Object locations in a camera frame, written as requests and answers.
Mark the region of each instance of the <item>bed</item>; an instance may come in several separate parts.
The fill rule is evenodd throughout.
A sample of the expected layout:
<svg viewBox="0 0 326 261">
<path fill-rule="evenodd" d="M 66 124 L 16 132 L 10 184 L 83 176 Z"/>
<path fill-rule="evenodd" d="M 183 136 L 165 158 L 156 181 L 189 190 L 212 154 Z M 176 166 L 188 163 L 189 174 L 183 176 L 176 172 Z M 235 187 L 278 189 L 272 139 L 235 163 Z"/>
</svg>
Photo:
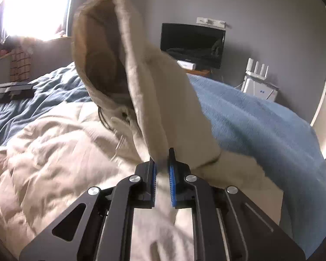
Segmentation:
<svg viewBox="0 0 326 261">
<path fill-rule="evenodd" d="M 204 77 L 189 79 L 218 144 L 253 156 L 284 191 L 280 226 L 310 256 L 326 236 L 326 162 L 310 125 L 276 103 Z M 33 99 L 0 106 L 0 145 L 63 101 L 91 101 L 74 63 L 31 83 Z"/>
</svg>

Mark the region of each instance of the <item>wrinkled fabric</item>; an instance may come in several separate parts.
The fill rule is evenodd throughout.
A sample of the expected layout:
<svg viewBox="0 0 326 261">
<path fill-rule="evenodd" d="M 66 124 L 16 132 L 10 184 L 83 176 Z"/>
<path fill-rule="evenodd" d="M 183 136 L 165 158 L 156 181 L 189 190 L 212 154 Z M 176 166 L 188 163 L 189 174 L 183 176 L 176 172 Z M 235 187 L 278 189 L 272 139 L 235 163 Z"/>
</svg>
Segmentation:
<svg viewBox="0 0 326 261">
<path fill-rule="evenodd" d="M 88 0 L 73 34 L 93 102 L 61 103 L 0 147 L 0 238 L 15 256 L 90 186 L 114 186 L 151 156 L 156 204 L 135 211 L 131 260 L 193 260 L 190 210 L 171 207 L 170 147 L 194 174 L 238 186 L 279 222 L 283 192 L 253 158 L 220 150 L 187 75 L 145 40 L 128 0 Z"/>
</svg>

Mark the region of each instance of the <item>television screen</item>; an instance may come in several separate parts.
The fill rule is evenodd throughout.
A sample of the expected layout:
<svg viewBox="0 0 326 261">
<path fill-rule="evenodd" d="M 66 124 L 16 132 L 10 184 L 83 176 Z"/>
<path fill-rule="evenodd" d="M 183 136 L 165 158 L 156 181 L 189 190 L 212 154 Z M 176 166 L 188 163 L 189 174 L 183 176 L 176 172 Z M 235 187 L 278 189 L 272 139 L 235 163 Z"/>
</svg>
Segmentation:
<svg viewBox="0 0 326 261">
<path fill-rule="evenodd" d="M 197 64 L 197 67 L 220 68 L 225 31 L 222 29 L 163 23 L 161 50 L 176 60 Z"/>
</svg>

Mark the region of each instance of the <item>blue bed sheet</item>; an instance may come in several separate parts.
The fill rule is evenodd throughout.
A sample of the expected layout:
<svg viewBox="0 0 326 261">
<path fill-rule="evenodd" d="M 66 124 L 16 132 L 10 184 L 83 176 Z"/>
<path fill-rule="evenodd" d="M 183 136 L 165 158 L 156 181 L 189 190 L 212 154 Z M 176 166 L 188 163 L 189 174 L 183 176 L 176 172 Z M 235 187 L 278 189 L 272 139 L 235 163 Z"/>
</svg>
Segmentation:
<svg viewBox="0 0 326 261">
<path fill-rule="evenodd" d="M 310 125 L 276 103 L 204 77 L 189 79 L 219 145 L 256 158 L 284 191 L 283 228 L 310 256 L 326 236 L 326 162 Z M 90 101 L 73 63 L 32 83 L 33 99 L 0 106 L 0 145 L 62 101 Z"/>
</svg>

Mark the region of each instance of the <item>triangular cutout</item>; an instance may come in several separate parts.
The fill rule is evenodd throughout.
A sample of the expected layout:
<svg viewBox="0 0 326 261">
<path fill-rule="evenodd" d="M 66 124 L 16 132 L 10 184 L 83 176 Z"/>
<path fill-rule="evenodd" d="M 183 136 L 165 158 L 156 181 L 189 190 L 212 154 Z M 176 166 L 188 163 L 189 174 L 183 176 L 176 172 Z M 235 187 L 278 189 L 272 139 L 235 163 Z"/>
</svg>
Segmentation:
<svg viewBox="0 0 326 261">
<path fill-rule="evenodd" d="M 86 204 L 81 203 L 77 205 L 75 209 L 52 230 L 52 234 L 66 241 L 72 241 L 85 209 Z"/>
</svg>

